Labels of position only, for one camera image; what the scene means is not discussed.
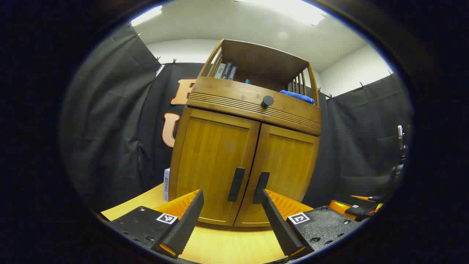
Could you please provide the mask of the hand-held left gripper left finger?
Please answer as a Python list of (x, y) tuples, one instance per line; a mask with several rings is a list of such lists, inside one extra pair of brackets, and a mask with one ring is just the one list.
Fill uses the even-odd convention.
[(177, 259), (203, 206), (204, 192), (198, 189), (154, 209), (138, 206), (109, 225), (141, 246)]

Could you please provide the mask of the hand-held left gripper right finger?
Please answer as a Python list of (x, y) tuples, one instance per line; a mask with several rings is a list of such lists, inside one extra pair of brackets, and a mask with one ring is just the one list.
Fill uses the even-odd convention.
[(280, 248), (290, 259), (328, 249), (363, 224), (330, 206), (313, 209), (267, 189), (261, 191), (261, 205)]

